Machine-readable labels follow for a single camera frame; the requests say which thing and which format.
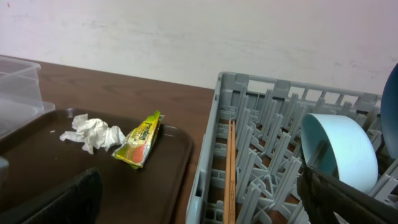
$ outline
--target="chopsticks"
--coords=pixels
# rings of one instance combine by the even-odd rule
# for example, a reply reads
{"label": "chopsticks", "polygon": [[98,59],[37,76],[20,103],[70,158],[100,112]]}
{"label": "chopsticks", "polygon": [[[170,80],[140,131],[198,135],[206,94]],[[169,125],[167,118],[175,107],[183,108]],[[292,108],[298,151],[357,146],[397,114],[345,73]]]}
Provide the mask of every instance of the chopsticks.
{"label": "chopsticks", "polygon": [[224,215],[223,223],[235,224],[235,186],[236,186],[236,135],[235,121],[228,122],[228,140],[225,167]]}

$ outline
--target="white napkin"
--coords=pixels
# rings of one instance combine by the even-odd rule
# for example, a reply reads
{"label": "white napkin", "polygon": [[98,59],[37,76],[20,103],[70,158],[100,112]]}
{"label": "white napkin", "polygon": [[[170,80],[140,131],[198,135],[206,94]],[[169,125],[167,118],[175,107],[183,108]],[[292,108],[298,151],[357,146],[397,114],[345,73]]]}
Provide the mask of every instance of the white napkin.
{"label": "white napkin", "polygon": [[78,115],[72,121],[74,131],[65,131],[61,136],[61,141],[69,139],[74,142],[85,143],[82,149],[94,154],[93,147],[105,148],[121,144],[126,138],[118,126],[108,127],[108,124],[101,119],[88,119],[87,114]]}

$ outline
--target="wooden table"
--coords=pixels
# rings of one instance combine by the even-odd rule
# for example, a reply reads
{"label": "wooden table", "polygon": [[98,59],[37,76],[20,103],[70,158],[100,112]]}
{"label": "wooden table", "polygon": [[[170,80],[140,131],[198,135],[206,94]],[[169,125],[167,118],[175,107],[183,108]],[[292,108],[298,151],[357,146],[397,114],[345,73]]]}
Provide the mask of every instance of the wooden table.
{"label": "wooden table", "polygon": [[42,98],[54,103],[57,109],[82,108],[137,119],[160,110],[165,115],[165,124],[181,128],[190,135],[194,148],[172,219],[172,223],[185,223],[214,90],[37,63],[42,66],[39,75]]}

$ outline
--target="dish rack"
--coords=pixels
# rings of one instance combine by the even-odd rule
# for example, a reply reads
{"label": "dish rack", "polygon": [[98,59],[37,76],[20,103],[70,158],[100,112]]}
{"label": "dish rack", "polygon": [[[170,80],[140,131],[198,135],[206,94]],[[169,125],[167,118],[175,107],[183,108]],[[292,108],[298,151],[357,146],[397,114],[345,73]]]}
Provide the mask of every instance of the dish rack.
{"label": "dish rack", "polygon": [[[302,159],[300,125],[307,113],[337,114],[355,120],[375,152],[388,156],[380,126],[381,95],[233,72],[218,75],[206,133],[187,207],[186,223],[223,222],[223,201],[207,201],[209,188],[224,188],[225,171],[213,158],[226,158],[225,120],[236,121],[236,223],[272,223],[278,211],[288,223],[309,223],[297,193]],[[398,185],[394,161],[369,195],[398,208],[391,192]],[[293,197],[298,203],[288,202]]]}

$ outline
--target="food packet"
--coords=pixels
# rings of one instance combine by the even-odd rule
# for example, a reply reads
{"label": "food packet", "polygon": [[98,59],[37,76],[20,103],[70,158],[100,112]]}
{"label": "food packet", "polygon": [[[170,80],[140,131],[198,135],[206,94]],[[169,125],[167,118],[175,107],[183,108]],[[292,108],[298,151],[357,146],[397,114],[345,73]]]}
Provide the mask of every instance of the food packet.
{"label": "food packet", "polygon": [[135,169],[142,168],[155,143],[163,117],[159,110],[155,111],[155,115],[147,117],[138,128],[126,136],[122,146],[113,153],[113,157],[127,162]]}

